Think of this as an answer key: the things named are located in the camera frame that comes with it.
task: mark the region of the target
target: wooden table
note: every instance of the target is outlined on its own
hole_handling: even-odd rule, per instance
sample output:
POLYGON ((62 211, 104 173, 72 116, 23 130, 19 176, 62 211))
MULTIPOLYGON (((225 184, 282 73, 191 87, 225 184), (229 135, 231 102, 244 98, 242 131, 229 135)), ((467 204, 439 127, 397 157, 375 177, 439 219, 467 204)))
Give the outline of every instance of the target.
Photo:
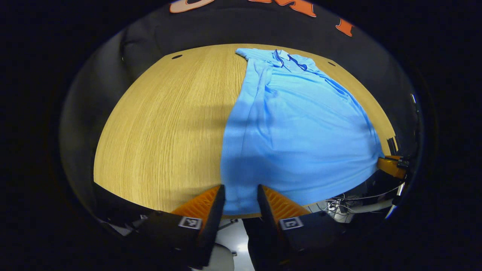
POLYGON ((282 49, 312 58, 355 96, 374 125, 383 152, 390 154, 386 139, 395 132, 386 114, 335 61, 280 46, 223 44, 166 55, 132 84, 102 131, 94 181, 126 200, 165 212, 220 184, 224 128, 247 66, 235 54, 238 48, 282 49))

